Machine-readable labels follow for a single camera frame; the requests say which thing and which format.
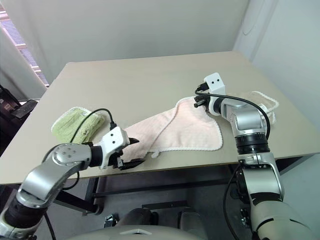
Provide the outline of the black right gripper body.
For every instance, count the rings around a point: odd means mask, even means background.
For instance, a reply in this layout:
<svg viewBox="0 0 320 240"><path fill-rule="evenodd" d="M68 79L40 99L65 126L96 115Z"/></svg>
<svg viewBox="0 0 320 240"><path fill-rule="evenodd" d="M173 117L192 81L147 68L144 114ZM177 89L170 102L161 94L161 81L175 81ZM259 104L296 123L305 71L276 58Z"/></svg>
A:
<svg viewBox="0 0 320 240"><path fill-rule="evenodd" d="M202 96L203 98L205 98L205 104L199 107L205 107L205 111L208 112L209 111L209 103L211 100L211 97L209 96L210 92L209 92L209 86L206 82L201 83L200 84L202 86L202 90L201 91L195 91L195 96Z"/></svg>

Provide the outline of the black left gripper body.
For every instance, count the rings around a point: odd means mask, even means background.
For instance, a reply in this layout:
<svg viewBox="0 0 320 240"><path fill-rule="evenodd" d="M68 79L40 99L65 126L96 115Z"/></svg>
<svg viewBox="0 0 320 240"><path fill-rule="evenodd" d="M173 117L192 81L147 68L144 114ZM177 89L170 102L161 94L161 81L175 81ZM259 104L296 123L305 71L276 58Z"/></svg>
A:
<svg viewBox="0 0 320 240"><path fill-rule="evenodd" d="M121 159L123 155L123 151L115 151L113 154L110 155L109 157L109 166L113 167L114 169L124 169L124 162Z"/></svg>

